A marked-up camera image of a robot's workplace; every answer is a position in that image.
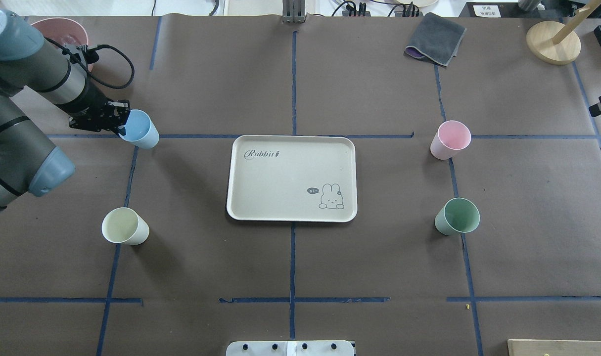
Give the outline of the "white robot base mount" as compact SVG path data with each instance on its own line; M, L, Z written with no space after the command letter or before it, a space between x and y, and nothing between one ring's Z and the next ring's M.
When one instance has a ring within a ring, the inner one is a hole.
M227 356L355 356L347 340L282 340L231 342Z

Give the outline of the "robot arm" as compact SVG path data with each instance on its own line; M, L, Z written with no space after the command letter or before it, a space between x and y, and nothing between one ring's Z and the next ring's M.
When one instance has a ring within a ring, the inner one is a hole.
M25 87L67 113L73 129L126 133L129 102L112 100L96 87L91 62L82 48L45 38L17 13L0 9L0 213L25 192L49 193L76 170L12 101Z

